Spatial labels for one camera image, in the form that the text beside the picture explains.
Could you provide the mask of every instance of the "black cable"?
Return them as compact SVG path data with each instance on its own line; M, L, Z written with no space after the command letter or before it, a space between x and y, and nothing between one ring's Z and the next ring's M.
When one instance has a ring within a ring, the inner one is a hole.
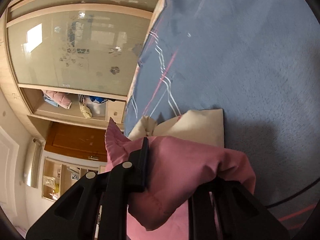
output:
M278 205L281 205L289 200L294 199L295 197L301 195L302 193L306 192L308 189L311 189L313 186L315 186L318 182L320 181L320 177L318 179L316 179L314 182L312 182L311 184L309 184L308 186L306 186L304 189L300 190L299 192L297 192L296 194L293 194L292 196L285 198L283 200L280 200L276 203L273 203L271 205L265 206L266 208L272 208L272 207L276 207Z

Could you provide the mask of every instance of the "pink fabric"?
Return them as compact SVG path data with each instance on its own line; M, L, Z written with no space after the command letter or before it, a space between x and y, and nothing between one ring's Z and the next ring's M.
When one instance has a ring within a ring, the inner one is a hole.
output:
M187 240L185 202L199 185L217 174L225 180L241 182L253 193L255 174L244 153L171 136L148 139L149 186L145 192L129 196L127 234L132 240ZM105 143L112 167L127 161L132 151L141 148L142 140L130 141L110 119Z
M56 102L59 106L62 106L65 109L70 108L71 100L67 97L66 93L51 90L42 90L42 92Z

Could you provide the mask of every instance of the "bed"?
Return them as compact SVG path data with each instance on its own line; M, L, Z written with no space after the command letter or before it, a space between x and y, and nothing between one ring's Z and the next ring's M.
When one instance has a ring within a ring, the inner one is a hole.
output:
M255 196L293 236L320 198L320 25L305 0L165 0L125 119L224 109Z

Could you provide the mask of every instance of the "pillow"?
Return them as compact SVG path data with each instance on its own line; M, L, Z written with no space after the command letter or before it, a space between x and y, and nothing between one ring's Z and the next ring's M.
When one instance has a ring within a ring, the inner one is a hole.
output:
M151 117L143 116L128 138L136 140L151 135L171 135L184 140L224 147L223 110L189 110L159 125Z

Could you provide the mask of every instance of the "wooden door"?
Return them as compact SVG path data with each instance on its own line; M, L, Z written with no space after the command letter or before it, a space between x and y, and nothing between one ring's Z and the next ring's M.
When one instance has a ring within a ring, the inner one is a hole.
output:
M44 149L70 157L107 161L105 130L54 122Z

